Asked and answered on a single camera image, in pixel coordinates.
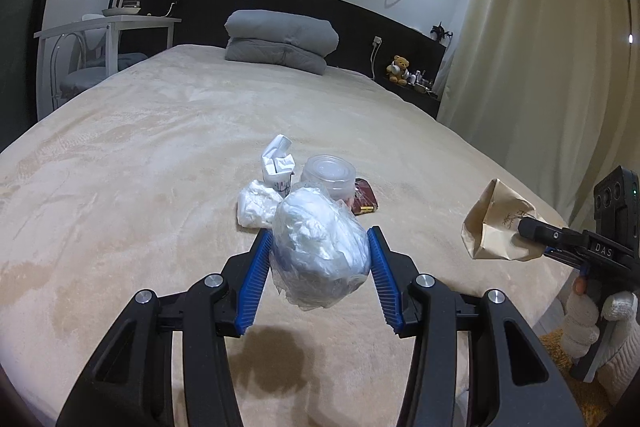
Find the right hand in white glove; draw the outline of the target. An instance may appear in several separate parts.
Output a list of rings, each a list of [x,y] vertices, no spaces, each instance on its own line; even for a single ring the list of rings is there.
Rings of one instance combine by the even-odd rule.
[[[589,289],[596,291],[598,283],[576,277],[565,306],[561,347],[570,358],[581,359],[600,338],[598,321],[614,325],[597,377],[608,401],[616,405],[639,369],[639,301],[634,293],[621,291],[608,296],[599,310]]]

